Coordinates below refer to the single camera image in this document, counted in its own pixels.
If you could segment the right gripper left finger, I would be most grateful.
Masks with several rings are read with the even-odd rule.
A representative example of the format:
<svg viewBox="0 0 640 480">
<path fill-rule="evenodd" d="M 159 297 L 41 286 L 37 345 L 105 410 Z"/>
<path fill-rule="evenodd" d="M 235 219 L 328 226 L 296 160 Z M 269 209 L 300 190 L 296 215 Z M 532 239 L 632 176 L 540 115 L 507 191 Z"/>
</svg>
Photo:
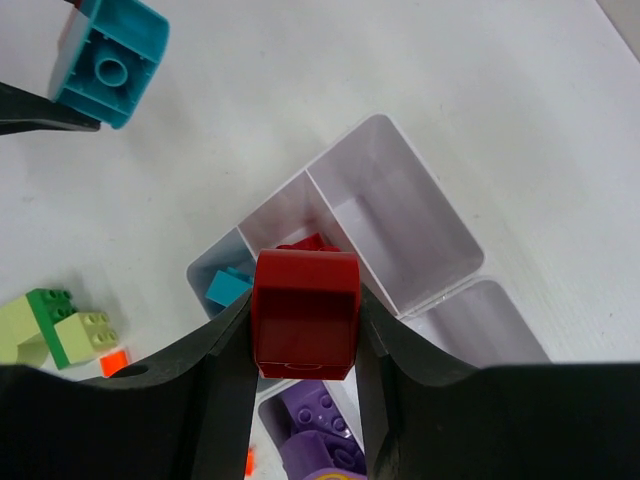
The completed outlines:
<svg viewBox="0 0 640 480">
<path fill-rule="evenodd" d="M 1 370 L 5 479 L 240 479 L 258 371 L 251 298 L 109 378 Z"/>
</svg>

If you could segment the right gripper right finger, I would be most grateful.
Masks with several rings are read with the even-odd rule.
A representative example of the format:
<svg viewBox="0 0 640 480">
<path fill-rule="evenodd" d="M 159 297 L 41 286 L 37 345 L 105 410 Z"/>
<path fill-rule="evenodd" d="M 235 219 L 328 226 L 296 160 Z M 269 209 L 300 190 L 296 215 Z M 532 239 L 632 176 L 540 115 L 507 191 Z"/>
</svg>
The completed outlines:
<svg viewBox="0 0 640 480">
<path fill-rule="evenodd" d="M 371 479 L 635 479 L 635 363 L 476 368 L 361 295 L 356 379 Z"/>
</svg>

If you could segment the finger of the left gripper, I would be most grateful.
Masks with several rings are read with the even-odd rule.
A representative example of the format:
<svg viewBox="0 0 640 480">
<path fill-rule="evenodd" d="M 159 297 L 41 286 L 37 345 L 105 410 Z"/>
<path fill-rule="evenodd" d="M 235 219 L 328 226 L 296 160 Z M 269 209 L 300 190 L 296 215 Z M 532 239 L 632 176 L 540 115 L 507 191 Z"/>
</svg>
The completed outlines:
<svg viewBox="0 0 640 480">
<path fill-rule="evenodd" d="M 0 134 L 38 130 L 96 132 L 100 121 L 17 87 L 0 85 Z"/>
</svg>

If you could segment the purple lego plate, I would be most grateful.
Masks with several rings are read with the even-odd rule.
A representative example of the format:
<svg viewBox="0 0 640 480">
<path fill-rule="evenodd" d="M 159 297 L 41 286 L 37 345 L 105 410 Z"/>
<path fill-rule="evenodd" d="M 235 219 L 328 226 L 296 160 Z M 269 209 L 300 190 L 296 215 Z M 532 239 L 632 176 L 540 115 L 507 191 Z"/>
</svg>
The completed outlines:
<svg viewBox="0 0 640 480">
<path fill-rule="evenodd" d="M 300 381 L 281 392 L 277 399 L 284 408 L 286 425 L 286 434 L 279 442 L 278 450 L 290 437 L 308 430 L 351 438 L 357 443 L 323 382 Z"/>
</svg>

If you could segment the teal rounded lego brick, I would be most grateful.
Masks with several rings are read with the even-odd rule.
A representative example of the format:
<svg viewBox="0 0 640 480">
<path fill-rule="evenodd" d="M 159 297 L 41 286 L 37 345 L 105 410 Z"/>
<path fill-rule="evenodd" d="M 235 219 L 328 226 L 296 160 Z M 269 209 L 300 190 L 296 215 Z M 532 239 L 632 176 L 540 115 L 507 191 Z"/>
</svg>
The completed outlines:
<svg viewBox="0 0 640 480">
<path fill-rule="evenodd" d="M 48 97 L 120 129 L 162 61 L 169 22 L 138 0 L 85 0 L 72 5 Z"/>
</svg>

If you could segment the teal square lego brick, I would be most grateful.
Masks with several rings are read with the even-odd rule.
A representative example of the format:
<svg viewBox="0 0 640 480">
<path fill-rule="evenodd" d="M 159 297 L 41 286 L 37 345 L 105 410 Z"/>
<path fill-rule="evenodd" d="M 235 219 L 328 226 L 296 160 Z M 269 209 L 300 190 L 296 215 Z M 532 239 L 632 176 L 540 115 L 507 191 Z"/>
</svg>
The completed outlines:
<svg viewBox="0 0 640 480">
<path fill-rule="evenodd" d="M 213 318 L 232 305 L 246 291 L 251 290 L 254 277 L 246 272 L 227 266 L 215 269 L 205 289 L 204 305 Z"/>
</svg>

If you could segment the red rounded lego brick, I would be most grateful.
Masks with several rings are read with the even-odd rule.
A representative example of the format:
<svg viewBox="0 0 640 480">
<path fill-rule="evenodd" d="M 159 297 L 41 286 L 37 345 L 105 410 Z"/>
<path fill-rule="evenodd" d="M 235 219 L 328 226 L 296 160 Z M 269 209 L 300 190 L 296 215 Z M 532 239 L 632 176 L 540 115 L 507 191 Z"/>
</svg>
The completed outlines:
<svg viewBox="0 0 640 480">
<path fill-rule="evenodd" d="M 254 361 L 268 379 L 345 379 L 354 366 L 361 281 L 355 254 L 266 249 L 251 295 Z"/>
</svg>

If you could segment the red small lego brick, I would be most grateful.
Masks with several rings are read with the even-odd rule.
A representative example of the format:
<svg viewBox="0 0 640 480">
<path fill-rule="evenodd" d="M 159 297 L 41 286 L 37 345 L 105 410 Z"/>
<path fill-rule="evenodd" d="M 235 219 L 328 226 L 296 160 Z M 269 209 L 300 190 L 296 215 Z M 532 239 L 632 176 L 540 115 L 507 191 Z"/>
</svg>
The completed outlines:
<svg viewBox="0 0 640 480">
<path fill-rule="evenodd" d="M 340 252 L 340 248 L 327 243 L 320 233 L 314 233 L 302 240 L 291 244 L 281 244 L 277 249 L 282 250 L 300 250 L 300 251 L 322 251 L 322 252 Z"/>
</svg>

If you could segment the purple curved lego brick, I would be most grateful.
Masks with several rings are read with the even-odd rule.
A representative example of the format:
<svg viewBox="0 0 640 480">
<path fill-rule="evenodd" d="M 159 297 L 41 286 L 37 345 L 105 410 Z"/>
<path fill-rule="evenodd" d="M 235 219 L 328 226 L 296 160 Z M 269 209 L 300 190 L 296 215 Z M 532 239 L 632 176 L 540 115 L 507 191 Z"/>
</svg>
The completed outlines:
<svg viewBox="0 0 640 480">
<path fill-rule="evenodd" d="M 291 480 L 367 478 L 364 454 L 351 438 L 303 431 L 286 440 L 279 453 Z"/>
</svg>

